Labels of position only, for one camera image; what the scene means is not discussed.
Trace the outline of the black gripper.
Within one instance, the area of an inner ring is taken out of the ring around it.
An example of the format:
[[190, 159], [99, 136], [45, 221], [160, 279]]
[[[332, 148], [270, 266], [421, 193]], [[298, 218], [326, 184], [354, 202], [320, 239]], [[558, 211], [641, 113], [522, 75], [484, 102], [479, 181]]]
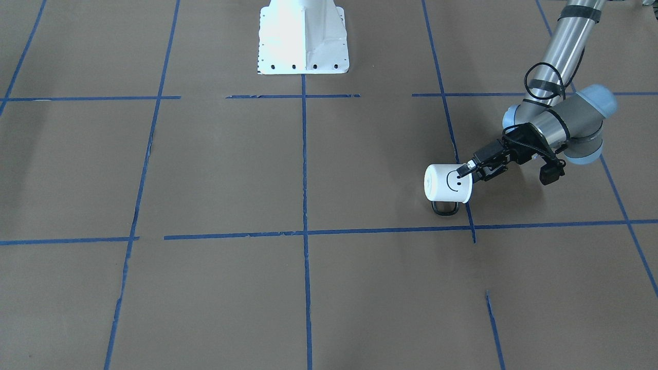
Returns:
[[473, 161], [458, 168], [458, 177], [472, 174], [472, 183], [487, 182], [508, 170], [510, 162], [519, 165], [536, 154], [545, 154], [545, 138], [534, 125], [525, 123], [503, 129], [501, 137], [477, 150]]

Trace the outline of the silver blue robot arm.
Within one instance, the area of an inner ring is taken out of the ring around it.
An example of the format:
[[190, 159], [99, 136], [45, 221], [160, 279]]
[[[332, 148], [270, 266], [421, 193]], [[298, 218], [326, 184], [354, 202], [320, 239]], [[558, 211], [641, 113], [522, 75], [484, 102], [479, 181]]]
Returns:
[[573, 82], [589, 35], [601, 21], [604, 1], [568, 1], [543, 59], [524, 75], [525, 97], [504, 114], [501, 137], [456, 170], [458, 180], [488, 181], [540, 157], [543, 185], [564, 176], [567, 162], [588, 164], [602, 153], [602, 124], [617, 101], [601, 84], [566, 92]]

